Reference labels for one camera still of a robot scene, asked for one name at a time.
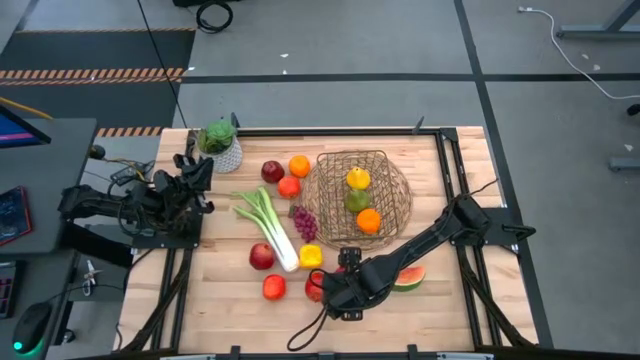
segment floor mat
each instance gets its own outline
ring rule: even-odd
[[[98,119],[102,136],[170,127],[194,31],[18,32],[0,55],[0,96],[53,117]]]

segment watermelon slice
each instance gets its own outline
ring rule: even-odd
[[[393,284],[393,291],[411,291],[424,280],[427,269],[424,266],[408,267],[398,274],[398,279]]]

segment orange and black tape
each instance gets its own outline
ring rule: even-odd
[[[94,85],[161,82],[169,77],[182,82],[182,68],[0,70],[0,85]]]
[[[146,32],[146,28],[137,29],[50,29],[50,30],[19,30],[16,34],[56,34],[56,33],[113,33],[113,32]],[[192,27],[155,28],[151,31],[196,31]]]
[[[125,137],[125,136],[158,136],[164,126],[138,126],[126,128],[101,128],[97,137]]]

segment leek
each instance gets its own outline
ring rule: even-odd
[[[249,212],[239,206],[234,206],[233,210],[258,224],[284,270],[287,272],[295,271],[299,265],[298,254],[280,224],[267,189],[261,186],[255,192],[233,193],[233,195],[242,197],[252,208]]]

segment white pot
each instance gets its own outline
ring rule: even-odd
[[[213,159],[213,171],[217,173],[228,173],[240,167],[242,164],[242,147],[237,137],[233,137],[233,142],[227,150],[221,154],[206,154],[200,152],[203,157]]]

